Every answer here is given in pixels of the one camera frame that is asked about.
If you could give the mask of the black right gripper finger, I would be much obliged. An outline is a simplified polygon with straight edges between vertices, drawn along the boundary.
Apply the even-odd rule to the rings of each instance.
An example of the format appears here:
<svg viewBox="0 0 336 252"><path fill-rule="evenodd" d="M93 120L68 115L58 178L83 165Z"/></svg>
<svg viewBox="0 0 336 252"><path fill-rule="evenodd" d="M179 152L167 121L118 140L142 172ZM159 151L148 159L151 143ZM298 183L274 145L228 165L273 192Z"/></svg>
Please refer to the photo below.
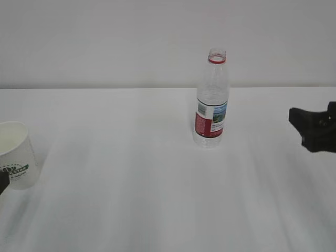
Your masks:
<svg viewBox="0 0 336 252"><path fill-rule="evenodd" d="M311 153L335 152L335 102L326 111L289 109L289 122L301 135L301 145Z"/></svg>

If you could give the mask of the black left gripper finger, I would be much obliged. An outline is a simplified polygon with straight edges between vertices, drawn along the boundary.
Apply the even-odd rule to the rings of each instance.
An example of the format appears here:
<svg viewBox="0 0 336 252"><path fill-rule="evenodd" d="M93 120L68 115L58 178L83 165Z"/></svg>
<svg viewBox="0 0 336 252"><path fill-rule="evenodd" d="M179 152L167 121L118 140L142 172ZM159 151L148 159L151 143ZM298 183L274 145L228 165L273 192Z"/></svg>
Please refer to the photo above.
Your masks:
<svg viewBox="0 0 336 252"><path fill-rule="evenodd" d="M9 174L6 171L0 171L0 194L2 194L9 186Z"/></svg>

